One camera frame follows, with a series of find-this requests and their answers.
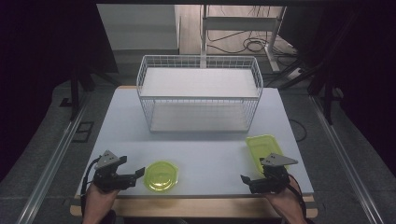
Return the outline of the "rectangular yellow plastic tray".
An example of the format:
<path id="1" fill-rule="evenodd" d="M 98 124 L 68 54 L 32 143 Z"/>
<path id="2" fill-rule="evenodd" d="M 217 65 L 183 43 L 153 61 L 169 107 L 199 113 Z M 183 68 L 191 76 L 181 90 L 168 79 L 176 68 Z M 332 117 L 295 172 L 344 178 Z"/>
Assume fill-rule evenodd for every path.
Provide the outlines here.
<path id="1" fill-rule="evenodd" d="M 245 142 L 254 164 L 260 173 L 263 173 L 261 158 L 266 158 L 271 153 L 283 154 L 276 138 L 271 134 L 250 136 L 245 139 Z"/>

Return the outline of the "person's right hand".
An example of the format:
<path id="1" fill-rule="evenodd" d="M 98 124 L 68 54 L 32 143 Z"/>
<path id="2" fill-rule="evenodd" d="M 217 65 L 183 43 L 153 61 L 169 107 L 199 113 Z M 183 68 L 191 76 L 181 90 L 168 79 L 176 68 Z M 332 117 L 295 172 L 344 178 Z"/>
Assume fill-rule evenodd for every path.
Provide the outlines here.
<path id="1" fill-rule="evenodd" d="M 265 194 L 264 198 L 288 224 L 307 224 L 296 195 L 289 189 Z"/>

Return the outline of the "white metal desk frame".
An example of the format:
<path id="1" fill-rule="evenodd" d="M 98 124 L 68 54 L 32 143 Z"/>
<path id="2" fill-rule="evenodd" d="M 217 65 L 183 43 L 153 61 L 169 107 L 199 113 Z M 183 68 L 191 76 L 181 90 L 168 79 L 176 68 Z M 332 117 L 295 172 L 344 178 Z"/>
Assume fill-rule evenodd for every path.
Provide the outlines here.
<path id="1" fill-rule="evenodd" d="M 274 44 L 280 29 L 286 7 L 281 7 L 275 17 L 227 17 L 210 16 L 209 5 L 203 5 L 201 16 L 201 49 L 200 54 L 206 56 L 208 31 L 237 31 L 237 32 L 269 32 L 270 39 L 264 44 L 266 58 L 272 71 L 280 71 L 274 56 Z"/>

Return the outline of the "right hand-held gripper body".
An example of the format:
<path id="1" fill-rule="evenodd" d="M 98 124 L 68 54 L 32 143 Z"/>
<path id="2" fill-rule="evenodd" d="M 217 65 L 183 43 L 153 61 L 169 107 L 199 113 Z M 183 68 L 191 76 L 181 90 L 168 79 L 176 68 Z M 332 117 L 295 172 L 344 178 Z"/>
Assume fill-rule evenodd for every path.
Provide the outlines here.
<path id="1" fill-rule="evenodd" d="M 297 160 L 271 153 L 260 158 L 264 178 L 249 180 L 248 186 L 252 193 L 279 193 L 290 182 L 287 165 L 297 164 Z"/>

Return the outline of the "black metal stand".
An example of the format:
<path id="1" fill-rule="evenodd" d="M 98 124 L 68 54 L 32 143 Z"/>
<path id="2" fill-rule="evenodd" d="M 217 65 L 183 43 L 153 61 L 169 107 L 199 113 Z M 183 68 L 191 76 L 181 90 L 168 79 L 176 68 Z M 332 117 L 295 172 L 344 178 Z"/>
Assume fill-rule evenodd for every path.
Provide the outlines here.
<path id="1" fill-rule="evenodd" d="M 305 70 L 296 78 L 280 85 L 285 90 L 303 80 L 313 77 L 307 91 L 317 95 L 324 90 L 323 115 L 332 125 L 332 81 L 330 53 L 337 43 L 343 20 L 337 17 L 336 7 L 287 7 L 280 28 L 280 36 L 297 49 L 297 67 Z"/>
<path id="2" fill-rule="evenodd" d="M 71 91 L 71 118 L 73 121 L 77 118 L 78 113 L 82 110 L 79 102 L 79 87 L 84 91 L 94 91 L 95 83 L 92 79 L 92 74 L 97 75 L 104 81 L 118 87 L 121 85 L 110 73 L 118 73 L 116 63 L 110 65 L 94 65 L 92 63 L 77 63 L 70 76 L 70 91 Z"/>

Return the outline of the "white wire rack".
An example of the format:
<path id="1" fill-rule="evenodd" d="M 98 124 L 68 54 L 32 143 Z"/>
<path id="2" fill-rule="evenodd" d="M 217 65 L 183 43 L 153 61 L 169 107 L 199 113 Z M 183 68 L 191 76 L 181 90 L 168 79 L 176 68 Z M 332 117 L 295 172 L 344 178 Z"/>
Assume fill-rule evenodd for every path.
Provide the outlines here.
<path id="1" fill-rule="evenodd" d="M 253 56 L 147 55 L 136 87 L 152 132 L 245 133 L 263 80 Z"/>

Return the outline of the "aluminium floor rail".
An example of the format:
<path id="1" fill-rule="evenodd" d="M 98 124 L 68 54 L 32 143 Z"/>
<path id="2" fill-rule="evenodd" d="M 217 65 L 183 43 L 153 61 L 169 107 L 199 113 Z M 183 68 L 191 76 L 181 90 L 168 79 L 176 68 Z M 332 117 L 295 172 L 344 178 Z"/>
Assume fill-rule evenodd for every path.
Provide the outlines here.
<path id="1" fill-rule="evenodd" d="M 370 191 L 363 183 L 351 159 L 348 157 L 346 149 L 341 142 L 336 130 L 329 123 L 329 121 L 326 120 L 323 114 L 324 109 L 320 104 L 319 99 L 315 96 L 309 96 L 309 100 L 315 108 L 319 122 L 331 142 L 334 153 L 340 161 L 346 177 L 353 191 L 355 192 L 358 201 L 360 202 L 361 207 L 365 215 L 367 216 L 367 219 L 371 224 L 385 224 L 384 219 L 381 217 Z"/>
<path id="2" fill-rule="evenodd" d="M 45 169 L 41 173 L 41 176 L 37 180 L 35 187 L 29 196 L 25 206 L 21 210 L 19 217 L 15 224 L 32 224 L 35 217 L 44 202 L 45 196 L 47 195 L 50 185 L 57 174 L 60 165 L 64 159 L 64 155 L 69 148 L 69 145 L 73 139 L 74 134 L 77 131 L 78 125 L 86 111 L 89 101 L 91 100 L 90 93 L 84 93 L 80 100 L 80 106 L 78 107 L 77 114 L 68 123 L 68 126 L 64 130 L 62 138 L 58 143 L 57 147 L 51 154 Z"/>

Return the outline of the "white cabinet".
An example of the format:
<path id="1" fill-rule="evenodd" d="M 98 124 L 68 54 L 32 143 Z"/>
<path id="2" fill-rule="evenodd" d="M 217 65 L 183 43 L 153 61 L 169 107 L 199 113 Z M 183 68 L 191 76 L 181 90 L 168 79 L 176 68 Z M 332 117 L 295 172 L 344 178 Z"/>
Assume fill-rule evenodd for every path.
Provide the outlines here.
<path id="1" fill-rule="evenodd" d="M 113 50 L 179 50 L 175 5 L 96 5 Z"/>

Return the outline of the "person's left hand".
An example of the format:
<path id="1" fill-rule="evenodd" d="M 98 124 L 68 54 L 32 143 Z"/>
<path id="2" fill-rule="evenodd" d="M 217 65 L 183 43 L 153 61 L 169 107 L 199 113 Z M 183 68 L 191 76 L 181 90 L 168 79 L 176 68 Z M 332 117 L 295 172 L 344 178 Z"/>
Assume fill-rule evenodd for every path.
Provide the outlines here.
<path id="1" fill-rule="evenodd" d="M 103 192 L 90 184 L 86 193 L 82 224 L 115 224 L 116 213 L 112 206 L 118 193 L 118 190 Z"/>

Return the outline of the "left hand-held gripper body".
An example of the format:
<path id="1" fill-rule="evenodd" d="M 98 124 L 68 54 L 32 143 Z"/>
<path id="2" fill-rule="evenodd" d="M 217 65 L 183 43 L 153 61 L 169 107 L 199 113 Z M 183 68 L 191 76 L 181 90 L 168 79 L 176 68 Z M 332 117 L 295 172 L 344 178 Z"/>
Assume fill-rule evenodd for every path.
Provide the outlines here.
<path id="1" fill-rule="evenodd" d="M 110 150 L 106 150 L 95 166 L 93 184 L 104 192 L 125 190 L 135 186 L 136 177 L 133 175 L 119 175 L 120 157 Z"/>

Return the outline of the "round yellow plastic bowl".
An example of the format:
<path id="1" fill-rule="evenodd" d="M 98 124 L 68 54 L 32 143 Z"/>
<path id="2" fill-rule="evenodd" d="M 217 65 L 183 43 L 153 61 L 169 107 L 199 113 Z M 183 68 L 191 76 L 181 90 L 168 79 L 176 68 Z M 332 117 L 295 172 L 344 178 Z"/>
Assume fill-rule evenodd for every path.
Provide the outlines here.
<path id="1" fill-rule="evenodd" d="M 178 178 L 178 168 L 169 161 L 155 161 L 150 164 L 144 175 L 144 185 L 154 192 L 165 192 L 171 189 Z"/>

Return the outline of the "black floor plate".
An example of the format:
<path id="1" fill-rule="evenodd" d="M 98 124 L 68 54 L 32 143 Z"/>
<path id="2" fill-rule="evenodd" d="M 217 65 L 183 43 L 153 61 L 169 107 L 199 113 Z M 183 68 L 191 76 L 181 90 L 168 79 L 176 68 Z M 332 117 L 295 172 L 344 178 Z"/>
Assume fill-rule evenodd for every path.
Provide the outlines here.
<path id="1" fill-rule="evenodd" d="M 82 121 L 73 136 L 72 142 L 73 143 L 87 143 L 93 128 L 94 122 L 93 121 Z"/>

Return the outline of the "white power strip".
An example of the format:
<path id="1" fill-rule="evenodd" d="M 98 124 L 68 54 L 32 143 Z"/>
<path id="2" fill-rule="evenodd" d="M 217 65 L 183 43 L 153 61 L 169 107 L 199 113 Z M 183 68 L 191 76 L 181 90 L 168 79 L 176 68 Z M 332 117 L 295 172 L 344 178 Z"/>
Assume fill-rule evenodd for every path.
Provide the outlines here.
<path id="1" fill-rule="evenodd" d="M 304 70 L 300 67 L 294 69 L 290 74 L 287 75 L 287 79 L 292 80 L 298 77 Z"/>

